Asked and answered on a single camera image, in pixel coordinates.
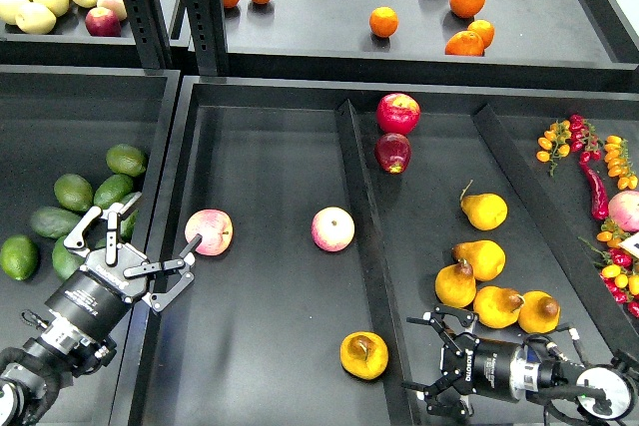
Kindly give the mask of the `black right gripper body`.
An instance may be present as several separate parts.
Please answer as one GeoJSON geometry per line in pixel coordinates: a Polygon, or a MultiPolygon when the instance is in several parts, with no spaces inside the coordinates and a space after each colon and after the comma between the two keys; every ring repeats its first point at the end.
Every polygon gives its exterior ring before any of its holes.
{"type": "Polygon", "coordinates": [[[461,333],[442,347],[440,369],[452,377],[452,388],[460,395],[517,402],[524,397],[520,360],[521,345],[461,333]]]}

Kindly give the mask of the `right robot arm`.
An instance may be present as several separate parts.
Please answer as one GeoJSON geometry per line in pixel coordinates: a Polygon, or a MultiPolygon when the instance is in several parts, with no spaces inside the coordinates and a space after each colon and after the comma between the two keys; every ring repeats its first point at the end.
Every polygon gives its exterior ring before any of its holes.
{"type": "Polygon", "coordinates": [[[507,403],[527,400],[542,407],[545,421],[565,425],[623,424],[638,403],[638,361],[618,351],[607,364],[585,355],[577,329],[569,333],[578,358],[571,360],[547,333],[522,342],[475,334],[476,313],[443,304],[408,323],[431,328],[439,337],[439,377],[430,384],[405,380],[428,414],[465,420],[474,396],[507,403]]]}

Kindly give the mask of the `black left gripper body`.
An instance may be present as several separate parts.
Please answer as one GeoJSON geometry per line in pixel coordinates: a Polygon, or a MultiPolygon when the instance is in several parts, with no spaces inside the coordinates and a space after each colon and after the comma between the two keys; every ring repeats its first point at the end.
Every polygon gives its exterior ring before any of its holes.
{"type": "Polygon", "coordinates": [[[103,339],[148,288],[147,279],[127,278],[124,271],[148,261],[143,253],[128,243],[118,247],[114,265],[106,262],[103,248],[93,250],[85,263],[45,301],[45,305],[85,336],[103,339]]]}

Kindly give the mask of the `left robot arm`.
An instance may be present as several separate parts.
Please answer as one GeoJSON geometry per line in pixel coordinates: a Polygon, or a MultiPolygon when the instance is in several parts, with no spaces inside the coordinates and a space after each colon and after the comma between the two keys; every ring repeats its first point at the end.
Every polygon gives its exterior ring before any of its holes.
{"type": "Polygon", "coordinates": [[[89,208],[64,240],[79,268],[49,297],[52,319],[31,311],[40,334],[1,352],[1,422],[34,425],[75,378],[108,365],[116,354],[110,334],[138,301],[160,312],[194,279],[196,234],[174,259],[152,262],[121,238],[121,220],[140,199],[89,208]]]}

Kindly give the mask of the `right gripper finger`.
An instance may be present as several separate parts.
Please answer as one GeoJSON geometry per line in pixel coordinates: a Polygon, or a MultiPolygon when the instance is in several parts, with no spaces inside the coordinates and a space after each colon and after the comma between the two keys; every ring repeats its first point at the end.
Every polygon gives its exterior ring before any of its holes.
{"type": "Polygon", "coordinates": [[[446,322],[448,317],[454,317],[466,333],[472,334],[478,320],[475,312],[464,308],[456,308],[444,304],[437,304],[432,311],[426,311],[422,317],[408,317],[407,323],[430,326],[442,340],[444,346],[456,346],[458,336],[446,322]]]}
{"type": "Polygon", "coordinates": [[[438,396],[452,387],[453,378],[439,378],[432,384],[422,384],[403,380],[401,386],[404,389],[420,393],[422,401],[426,404],[426,411],[434,416],[447,416],[451,418],[469,418],[472,408],[465,400],[458,399],[454,404],[444,404],[438,396]]]}

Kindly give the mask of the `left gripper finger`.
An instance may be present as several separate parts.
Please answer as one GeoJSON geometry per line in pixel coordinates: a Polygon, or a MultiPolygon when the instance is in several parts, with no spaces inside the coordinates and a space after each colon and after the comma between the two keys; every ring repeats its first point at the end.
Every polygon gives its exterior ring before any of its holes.
{"type": "Polygon", "coordinates": [[[120,222],[128,216],[129,209],[138,207],[142,194],[137,194],[125,205],[120,201],[113,203],[106,209],[93,206],[82,216],[77,225],[67,234],[64,244],[70,252],[87,258],[94,249],[95,243],[102,237],[107,241],[102,248],[104,261],[108,266],[115,266],[118,262],[120,249],[126,241],[120,238],[120,222]]]}
{"type": "Polygon", "coordinates": [[[126,279],[147,278],[154,282],[161,279],[166,283],[162,290],[157,290],[156,285],[149,286],[141,296],[155,313],[162,312],[195,280],[192,267],[196,262],[195,250],[202,239],[197,233],[176,258],[156,262],[146,260],[124,269],[126,279]]]}

